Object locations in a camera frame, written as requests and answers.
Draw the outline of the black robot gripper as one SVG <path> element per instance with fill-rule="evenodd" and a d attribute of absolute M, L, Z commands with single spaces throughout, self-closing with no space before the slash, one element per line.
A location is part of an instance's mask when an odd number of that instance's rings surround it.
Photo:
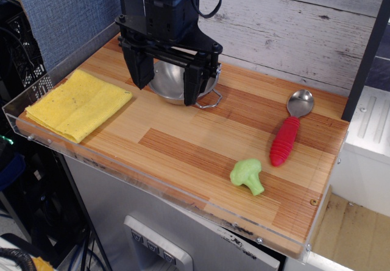
<path fill-rule="evenodd" d="M 204 79 L 215 77 L 222 46 L 205 35 L 199 0 L 143 0 L 146 35 L 121 33 L 120 45 L 133 83 L 143 89 L 154 78 L 154 59 L 185 68 L 184 104 L 194 105 Z"/>

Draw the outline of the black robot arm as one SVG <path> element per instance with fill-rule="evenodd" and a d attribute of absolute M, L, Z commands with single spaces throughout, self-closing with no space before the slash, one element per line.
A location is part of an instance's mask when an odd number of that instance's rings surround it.
<path fill-rule="evenodd" d="M 119 45 L 133 83 L 143 89 L 154 78 L 154 60 L 182 67 L 183 101 L 194 105 L 210 78 L 220 73 L 218 57 L 223 47 L 205 35 L 199 17 L 211 18 L 199 9 L 200 0 L 120 0 L 122 13 Z"/>

